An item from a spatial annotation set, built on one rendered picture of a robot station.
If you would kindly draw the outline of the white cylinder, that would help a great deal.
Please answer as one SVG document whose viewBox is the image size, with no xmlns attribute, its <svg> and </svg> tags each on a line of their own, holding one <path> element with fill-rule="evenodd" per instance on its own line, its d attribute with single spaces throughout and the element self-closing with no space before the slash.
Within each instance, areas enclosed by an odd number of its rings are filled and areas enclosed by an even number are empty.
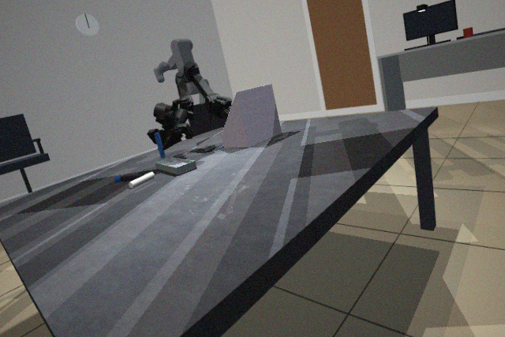
<svg viewBox="0 0 505 337">
<path fill-rule="evenodd" d="M 138 178 L 137 180 L 135 180 L 133 182 L 129 182 L 129 186 L 132 188 L 132 187 L 134 187 L 136 185 L 140 185 L 140 184 L 142 184 L 142 183 L 144 183 L 154 177 L 155 177 L 154 173 L 151 172 L 149 174 L 146 174 L 145 176 Z"/>
</svg>

